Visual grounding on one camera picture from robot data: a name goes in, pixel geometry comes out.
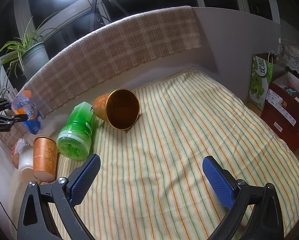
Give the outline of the green paper bag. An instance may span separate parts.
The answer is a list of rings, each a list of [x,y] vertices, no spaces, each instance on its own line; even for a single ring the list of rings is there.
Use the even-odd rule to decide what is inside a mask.
[[[260,111],[264,109],[270,83],[284,75],[285,68],[286,60],[272,51],[253,55],[248,101]]]

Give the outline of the black tripod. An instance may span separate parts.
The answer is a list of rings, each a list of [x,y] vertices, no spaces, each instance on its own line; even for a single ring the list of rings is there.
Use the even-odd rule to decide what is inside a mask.
[[[118,0],[92,0],[90,32],[114,22],[109,13],[115,11],[120,11],[125,17],[130,15]]]

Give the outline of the green plastic cup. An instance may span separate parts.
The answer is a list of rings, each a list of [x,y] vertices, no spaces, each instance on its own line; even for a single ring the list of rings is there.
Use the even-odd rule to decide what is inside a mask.
[[[90,103],[81,102],[75,106],[57,137],[58,151],[69,159],[85,160],[90,154],[97,124],[98,119]]]

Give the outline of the white plastic cup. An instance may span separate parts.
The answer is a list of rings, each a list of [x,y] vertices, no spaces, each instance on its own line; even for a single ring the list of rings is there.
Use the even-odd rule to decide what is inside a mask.
[[[23,182],[39,181],[33,174],[33,147],[31,145],[26,145],[21,149],[18,170]]]

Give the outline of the spider plant in pot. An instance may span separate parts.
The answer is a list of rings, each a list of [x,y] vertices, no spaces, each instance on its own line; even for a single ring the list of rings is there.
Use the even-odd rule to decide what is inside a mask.
[[[30,79],[43,65],[45,65],[49,58],[45,49],[45,40],[41,30],[42,25],[45,24],[56,13],[47,16],[36,29],[31,29],[30,25],[33,20],[29,20],[22,37],[15,37],[11,41],[7,41],[0,53],[5,50],[6,53],[0,59],[0,72],[5,64],[9,67],[6,70],[6,75],[10,76],[14,73],[17,76],[17,70],[20,69],[27,79]]]

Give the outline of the orange gold cup open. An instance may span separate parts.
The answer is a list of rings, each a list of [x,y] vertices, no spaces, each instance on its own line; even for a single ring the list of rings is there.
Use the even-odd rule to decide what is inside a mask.
[[[119,131],[130,129],[140,114],[140,103],[136,94],[125,88],[101,95],[94,100],[94,114]]]

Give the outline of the striped yellow mattress cover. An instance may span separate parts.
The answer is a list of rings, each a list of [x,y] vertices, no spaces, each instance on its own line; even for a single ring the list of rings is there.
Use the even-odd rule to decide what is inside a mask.
[[[288,234],[299,220],[299,161],[232,92],[199,70],[135,90],[129,131],[98,124],[101,169],[76,210],[96,239],[207,239],[224,215],[206,176],[211,155],[250,185],[272,183]]]

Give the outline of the plaid brown blanket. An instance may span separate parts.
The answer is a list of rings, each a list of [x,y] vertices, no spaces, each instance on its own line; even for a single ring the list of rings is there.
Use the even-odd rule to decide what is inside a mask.
[[[188,64],[184,56],[201,48],[193,7],[132,15],[101,27],[63,49],[24,85],[43,116],[39,134],[49,133],[47,117],[81,94],[133,69],[153,69],[155,78]]]

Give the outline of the orange gold cup near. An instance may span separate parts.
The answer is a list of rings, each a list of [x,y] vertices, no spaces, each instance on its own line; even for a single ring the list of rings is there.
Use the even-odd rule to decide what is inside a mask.
[[[33,175],[43,182],[55,181],[58,159],[56,142],[49,137],[37,137],[33,148]]]

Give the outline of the lace white cloth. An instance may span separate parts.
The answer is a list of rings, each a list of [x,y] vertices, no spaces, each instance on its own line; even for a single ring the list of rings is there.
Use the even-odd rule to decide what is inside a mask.
[[[286,66],[299,74],[299,46],[282,44],[280,55],[286,60]]]

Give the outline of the red cardboard box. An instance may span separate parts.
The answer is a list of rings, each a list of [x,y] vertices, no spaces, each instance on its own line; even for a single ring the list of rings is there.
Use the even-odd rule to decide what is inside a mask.
[[[299,148],[299,79],[296,76],[288,72],[269,84],[261,118],[292,152]]]

